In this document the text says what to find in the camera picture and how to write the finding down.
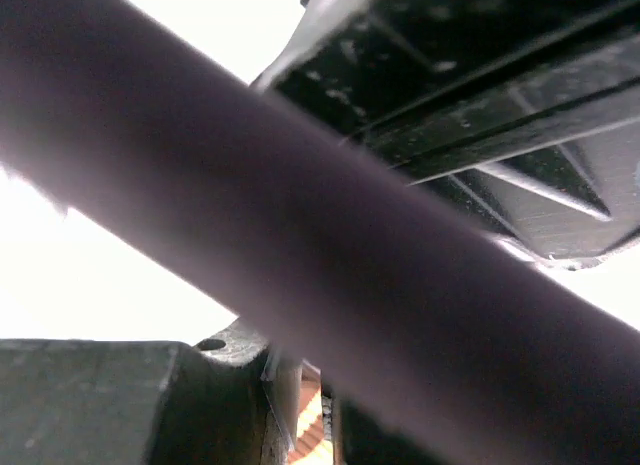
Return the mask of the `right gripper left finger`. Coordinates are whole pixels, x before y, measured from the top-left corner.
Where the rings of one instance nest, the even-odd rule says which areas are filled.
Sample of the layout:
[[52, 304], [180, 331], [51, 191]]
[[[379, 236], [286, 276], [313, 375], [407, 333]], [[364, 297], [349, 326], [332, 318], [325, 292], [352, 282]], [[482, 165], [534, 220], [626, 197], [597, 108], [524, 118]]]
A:
[[282, 464], [300, 365], [236, 322], [181, 342], [5, 340], [5, 464]]

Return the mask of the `brown striped sock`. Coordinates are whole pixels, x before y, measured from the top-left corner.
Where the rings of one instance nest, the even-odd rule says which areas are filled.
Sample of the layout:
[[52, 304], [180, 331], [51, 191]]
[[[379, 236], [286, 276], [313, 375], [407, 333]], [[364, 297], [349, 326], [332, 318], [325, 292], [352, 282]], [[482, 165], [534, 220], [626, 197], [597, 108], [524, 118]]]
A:
[[294, 449], [288, 454], [288, 464], [331, 465], [334, 450], [329, 433], [325, 431], [320, 371], [304, 362], [300, 384], [297, 432]]

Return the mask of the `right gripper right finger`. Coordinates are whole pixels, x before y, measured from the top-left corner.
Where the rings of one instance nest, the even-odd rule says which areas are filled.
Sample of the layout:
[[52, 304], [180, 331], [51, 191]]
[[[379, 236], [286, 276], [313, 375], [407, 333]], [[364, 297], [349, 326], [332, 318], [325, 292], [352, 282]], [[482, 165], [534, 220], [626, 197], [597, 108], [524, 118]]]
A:
[[639, 0], [301, 0], [254, 81], [529, 260], [639, 242]]

